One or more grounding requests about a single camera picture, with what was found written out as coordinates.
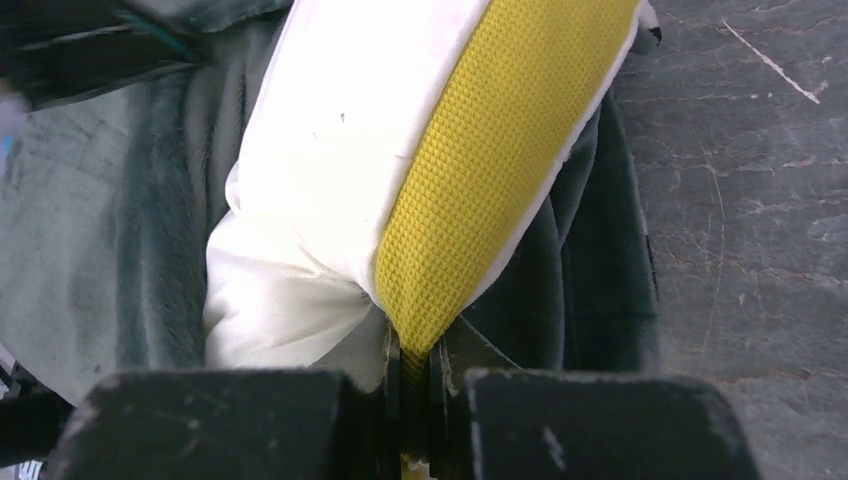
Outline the zebra and grey pillowcase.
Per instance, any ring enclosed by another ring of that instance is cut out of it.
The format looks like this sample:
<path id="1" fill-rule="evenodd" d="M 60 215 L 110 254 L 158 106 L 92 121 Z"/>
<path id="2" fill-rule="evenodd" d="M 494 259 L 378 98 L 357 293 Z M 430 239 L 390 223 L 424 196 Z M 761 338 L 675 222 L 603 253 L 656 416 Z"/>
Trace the zebra and grey pillowcase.
<path id="1" fill-rule="evenodd" d="M 31 113 L 1 180 L 1 340 L 77 404 L 125 370 L 205 363 L 206 247 L 297 1 L 170 1 L 210 61 Z"/>

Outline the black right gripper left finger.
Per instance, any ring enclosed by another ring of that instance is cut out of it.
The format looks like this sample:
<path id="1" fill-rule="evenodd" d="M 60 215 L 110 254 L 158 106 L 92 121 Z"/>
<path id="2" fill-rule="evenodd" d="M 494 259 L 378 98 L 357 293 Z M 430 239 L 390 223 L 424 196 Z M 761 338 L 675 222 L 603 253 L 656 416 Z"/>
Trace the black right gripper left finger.
<path id="1" fill-rule="evenodd" d="M 52 479 L 396 479 L 398 347 L 382 331 L 372 376 L 314 369 L 128 372 L 72 415 Z"/>

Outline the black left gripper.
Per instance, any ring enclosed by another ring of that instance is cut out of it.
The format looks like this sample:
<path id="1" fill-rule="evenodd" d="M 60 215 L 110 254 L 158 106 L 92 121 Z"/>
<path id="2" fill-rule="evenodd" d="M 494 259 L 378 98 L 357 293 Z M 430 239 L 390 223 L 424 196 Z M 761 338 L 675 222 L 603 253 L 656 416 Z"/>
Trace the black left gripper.
<path id="1" fill-rule="evenodd" d="M 139 1 L 4 1 L 1 79 L 31 110 L 199 62 L 199 35 Z"/>

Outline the white pillow with yellow edge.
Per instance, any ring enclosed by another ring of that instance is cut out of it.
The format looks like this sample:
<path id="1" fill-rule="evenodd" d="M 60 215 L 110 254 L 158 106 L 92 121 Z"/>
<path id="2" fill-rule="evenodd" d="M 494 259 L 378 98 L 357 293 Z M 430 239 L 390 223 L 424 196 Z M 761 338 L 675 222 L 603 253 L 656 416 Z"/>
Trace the white pillow with yellow edge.
<path id="1" fill-rule="evenodd" d="M 530 369 L 580 355 L 565 244 L 647 1 L 297 1 L 206 247 L 205 363 L 373 388 L 384 330 L 455 326 Z"/>

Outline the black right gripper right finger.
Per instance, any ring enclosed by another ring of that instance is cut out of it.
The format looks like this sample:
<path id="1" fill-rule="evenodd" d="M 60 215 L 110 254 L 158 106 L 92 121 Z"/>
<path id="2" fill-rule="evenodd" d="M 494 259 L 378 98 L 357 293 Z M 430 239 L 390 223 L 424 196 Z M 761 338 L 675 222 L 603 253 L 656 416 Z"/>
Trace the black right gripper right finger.
<path id="1" fill-rule="evenodd" d="M 727 400 L 686 377 L 519 369 L 467 323 L 429 356 L 438 479 L 756 479 Z"/>

